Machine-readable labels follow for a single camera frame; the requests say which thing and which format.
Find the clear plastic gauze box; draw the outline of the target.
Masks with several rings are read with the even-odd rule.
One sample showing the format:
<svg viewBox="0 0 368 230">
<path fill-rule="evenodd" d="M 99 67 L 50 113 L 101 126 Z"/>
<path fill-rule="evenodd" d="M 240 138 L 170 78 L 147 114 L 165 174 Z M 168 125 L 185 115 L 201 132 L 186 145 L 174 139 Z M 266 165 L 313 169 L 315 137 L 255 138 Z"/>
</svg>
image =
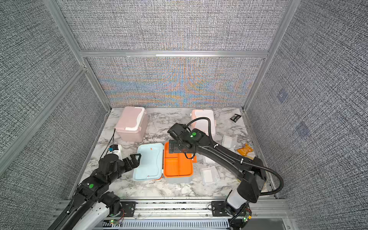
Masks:
<svg viewBox="0 0 368 230">
<path fill-rule="evenodd" d="M 221 145 L 227 149 L 233 149 L 236 147 L 237 138 L 236 137 L 229 137 L 224 135 L 222 139 Z"/>
</svg>

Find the white pink medicine chest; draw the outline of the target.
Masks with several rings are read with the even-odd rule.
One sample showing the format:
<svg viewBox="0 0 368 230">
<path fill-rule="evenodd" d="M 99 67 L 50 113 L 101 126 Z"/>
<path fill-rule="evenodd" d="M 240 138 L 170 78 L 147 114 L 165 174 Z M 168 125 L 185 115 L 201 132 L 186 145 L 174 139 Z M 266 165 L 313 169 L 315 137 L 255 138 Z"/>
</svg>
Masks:
<svg viewBox="0 0 368 230">
<path fill-rule="evenodd" d="M 191 113 L 192 120 L 199 118 L 199 117 L 207 117 L 211 121 L 211 135 L 212 137 L 216 134 L 216 121 L 214 116 L 214 111 L 210 109 L 194 109 Z M 191 129 L 198 129 L 203 132 L 205 132 L 207 135 L 209 135 L 208 131 L 208 121 L 205 119 L 201 119 L 198 121 L 195 121 L 190 125 Z"/>
</svg>

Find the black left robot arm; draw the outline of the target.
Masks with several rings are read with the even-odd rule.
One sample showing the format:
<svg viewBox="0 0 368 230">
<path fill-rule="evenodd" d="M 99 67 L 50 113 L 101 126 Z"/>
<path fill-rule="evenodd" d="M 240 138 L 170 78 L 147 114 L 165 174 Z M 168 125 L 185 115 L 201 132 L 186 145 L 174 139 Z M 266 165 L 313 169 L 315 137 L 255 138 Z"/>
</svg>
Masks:
<svg viewBox="0 0 368 230">
<path fill-rule="evenodd" d="M 76 188 L 69 204 L 49 227 L 50 230 L 92 230 L 109 215 L 121 214 L 120 197 L 109 192 L 110 185 L 122 174 L 140 165 L 141 154 L 119 159 L 107 154 L 99 166 Z"/>
</svg>

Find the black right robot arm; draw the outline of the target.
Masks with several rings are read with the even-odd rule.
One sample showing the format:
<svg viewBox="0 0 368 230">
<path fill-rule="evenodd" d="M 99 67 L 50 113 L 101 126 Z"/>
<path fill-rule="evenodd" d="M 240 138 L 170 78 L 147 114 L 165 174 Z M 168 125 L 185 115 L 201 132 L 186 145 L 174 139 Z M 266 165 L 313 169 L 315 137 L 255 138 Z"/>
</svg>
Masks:
<svg viewBox="0 0 368 230">
<path fill-rule="evenodd" d="M 211 134 L 211 120 L 207 117 L 196 118 L 187 125 L 175 123 L 168 129 L 168 134 L 180 153 L 198 153 L 208 157 L 240 180 L 238 187 L 230 191 L 222 205 L 228 215 L 238 216 L 249 209 L 250 203 L 256 203 L 260 196 L 277 194 L 284 187 L 281 175 L 265 167 L 260 158 L 241 156 L 215 142 Z M 262 191 L 267 181 L 266 173 L 273 174 L 279 180 L 278 187 L 270 192 Z"/>
</svg>

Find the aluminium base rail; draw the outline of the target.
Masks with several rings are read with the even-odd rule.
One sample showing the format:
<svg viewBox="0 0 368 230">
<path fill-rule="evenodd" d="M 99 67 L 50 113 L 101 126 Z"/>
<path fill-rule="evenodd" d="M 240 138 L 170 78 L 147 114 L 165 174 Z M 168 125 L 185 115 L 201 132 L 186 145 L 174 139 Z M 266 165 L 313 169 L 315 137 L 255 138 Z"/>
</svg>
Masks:
<svg viewBox="0 0 368 230">
<path fill-rule="evenodd" d="M 97 203 L 73 227 L 63 230 L 296 230 L 284 199 L 260 198 L 234 218 L 222 197 L 133 197 L 121 200 L 117 214 Z"/>
</svg>

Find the orange plastic toy piece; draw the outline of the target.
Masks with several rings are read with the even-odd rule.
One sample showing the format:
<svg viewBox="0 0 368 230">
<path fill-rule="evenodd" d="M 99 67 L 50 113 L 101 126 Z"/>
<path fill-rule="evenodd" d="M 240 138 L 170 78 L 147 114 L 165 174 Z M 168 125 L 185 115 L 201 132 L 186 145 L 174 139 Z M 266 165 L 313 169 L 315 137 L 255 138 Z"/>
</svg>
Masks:
<svg viewBox="0 0 368 230">
<path fill-rule="evenodd" d="M 255 157 L 255 152 L 249 144 L 245 144 L 242 148 L 238 149 L 237 152 L 244 157 L 248 158 Z"/>
</svg>

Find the pink white medicine box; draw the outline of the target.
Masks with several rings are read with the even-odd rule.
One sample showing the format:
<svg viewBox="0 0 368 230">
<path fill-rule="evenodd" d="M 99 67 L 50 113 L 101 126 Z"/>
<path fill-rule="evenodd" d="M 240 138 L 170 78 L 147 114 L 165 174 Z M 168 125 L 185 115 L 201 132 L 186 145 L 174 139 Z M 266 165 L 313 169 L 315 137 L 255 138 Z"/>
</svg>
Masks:
<svg viewBox="0 0 368 230">
<path fill-rule="evenodd" d="M 127 106 L 115 126 L 116 133 L 125 142 L 142 142 L 148 126 L 144 107 Z"/>
</svg>

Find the black foil sachet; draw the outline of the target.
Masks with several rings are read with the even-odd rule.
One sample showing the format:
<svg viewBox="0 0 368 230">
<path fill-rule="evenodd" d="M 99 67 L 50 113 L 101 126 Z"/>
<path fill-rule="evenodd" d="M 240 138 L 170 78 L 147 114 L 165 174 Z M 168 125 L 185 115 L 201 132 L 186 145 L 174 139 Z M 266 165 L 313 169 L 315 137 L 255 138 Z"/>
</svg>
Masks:
<svg viewBox="0 0 368 230">
<path fill-rule="evenodd" d="M 236 123 L 239 119 L 241 118 L 241 115 L 239 114 L 234 114 L 230 120 L 233 121 L 234 123 Z"/>
</svg>

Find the blue orange medicine box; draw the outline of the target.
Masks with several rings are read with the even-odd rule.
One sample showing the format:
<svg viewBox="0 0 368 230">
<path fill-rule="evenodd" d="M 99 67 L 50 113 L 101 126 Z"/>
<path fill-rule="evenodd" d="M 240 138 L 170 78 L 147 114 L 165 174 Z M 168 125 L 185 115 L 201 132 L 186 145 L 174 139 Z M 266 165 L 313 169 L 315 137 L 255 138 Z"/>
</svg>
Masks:
<svg viewBox="0 0 368 230">
<path fill-rule="evenodd" d="M 137 182 L 160 180 L 170 184 L 188 184 L 194 175 L 196 157 L 183 153 L 170 153 L 169 143 L 141 145 L 137 149 L 141 155 L 140 165 L 133 170 L 133 180 Z"/>
</svg>

